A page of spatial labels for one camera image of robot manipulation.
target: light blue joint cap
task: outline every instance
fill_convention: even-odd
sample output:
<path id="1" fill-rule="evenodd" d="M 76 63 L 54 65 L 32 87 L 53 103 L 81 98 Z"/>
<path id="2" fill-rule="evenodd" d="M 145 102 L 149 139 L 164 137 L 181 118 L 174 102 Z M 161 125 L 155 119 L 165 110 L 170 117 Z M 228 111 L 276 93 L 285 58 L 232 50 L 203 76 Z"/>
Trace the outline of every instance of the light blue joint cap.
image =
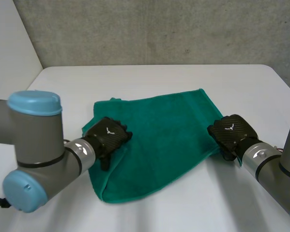
<path id="1" fill-rule="evenodd" d="M 52 92 L 27 90 L 13 93 L 8 106 L 20 113 L 35 116 L 53 116 L 62 112 L 60 97 Z"/>
<path id="2" fill-rule="evenodd" d="M 3 181 L 6 200 L 17 210 L 30 213 L 48 202 L 44 188 L 29 174 L 14 170 Z"/>

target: white wall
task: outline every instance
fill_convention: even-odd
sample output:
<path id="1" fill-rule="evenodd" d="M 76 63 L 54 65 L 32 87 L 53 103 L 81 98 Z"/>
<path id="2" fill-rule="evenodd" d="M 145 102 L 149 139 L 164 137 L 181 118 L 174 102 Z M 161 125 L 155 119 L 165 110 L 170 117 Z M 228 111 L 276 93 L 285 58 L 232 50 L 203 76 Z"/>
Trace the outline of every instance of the white wall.
<path id="1" fill-rule="evenodd" d="M 0 0 L 0 99 L 29 87 L 42 66 L 12 0 Z"/>

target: gray wall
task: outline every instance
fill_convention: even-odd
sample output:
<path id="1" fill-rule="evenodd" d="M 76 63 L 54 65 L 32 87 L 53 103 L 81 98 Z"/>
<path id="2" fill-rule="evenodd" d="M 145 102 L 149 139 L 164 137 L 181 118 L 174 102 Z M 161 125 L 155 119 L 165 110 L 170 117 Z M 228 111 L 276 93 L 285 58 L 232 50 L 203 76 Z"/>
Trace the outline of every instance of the gray wall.
<path id="1" fill-rule="evenodd" d="M 266 64 L 290 86 L 290 0 L 14 0 L 44 68 Z"/>

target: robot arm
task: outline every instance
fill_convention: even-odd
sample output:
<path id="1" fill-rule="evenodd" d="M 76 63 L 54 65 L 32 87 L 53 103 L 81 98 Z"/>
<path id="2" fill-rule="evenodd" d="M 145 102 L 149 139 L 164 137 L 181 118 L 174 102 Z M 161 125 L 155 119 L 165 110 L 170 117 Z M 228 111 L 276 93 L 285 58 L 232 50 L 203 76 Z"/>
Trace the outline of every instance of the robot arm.
<path id="1" fill-rule="evenodd" d="M 105 117 L 64 145 L 61 112 L 59 96 L 50 92 L 21 91 L 0 100 L 0 143 L 15 146 L 18 165 L 5 177 L 3 191 L 18 210 L 46 204 L 97 159 L 107 170 L 111 153 L 132 137 L 126 126 Z"/>
<path id="2" fill-rule="evenodd" d="M 219 144 L 224 159 L 237 158 L 290 215 L 290 131 L 282 153 L 260 141 L 239 115 L 215 121 L 208 133 Z"/>

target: white table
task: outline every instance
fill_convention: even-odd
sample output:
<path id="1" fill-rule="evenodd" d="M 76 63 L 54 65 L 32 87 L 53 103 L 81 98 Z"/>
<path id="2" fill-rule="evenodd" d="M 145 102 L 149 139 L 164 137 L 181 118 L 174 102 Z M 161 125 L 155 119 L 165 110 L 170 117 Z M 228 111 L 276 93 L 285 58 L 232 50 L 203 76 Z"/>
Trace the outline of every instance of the white table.
<path id="1" fill-rule="evenodd" d="M 260 139 L 283 147 L 290 89 L 264 65 L 52 67 L 29 89 L 61 96 L 64 137 L 75 139 L 92 118 L 96 101 L 198 88 L 223 115 L 241 115 Z M 13 168 L 13 147 L 0 145 L 0 196 L 1 182 Z M 0 209 L 0 231 L 290 232 L 290 217 L 244 168 L 210 157 L 161 191 L 125 204 L 101 202 L 86 172 L 34 213 Z"/>

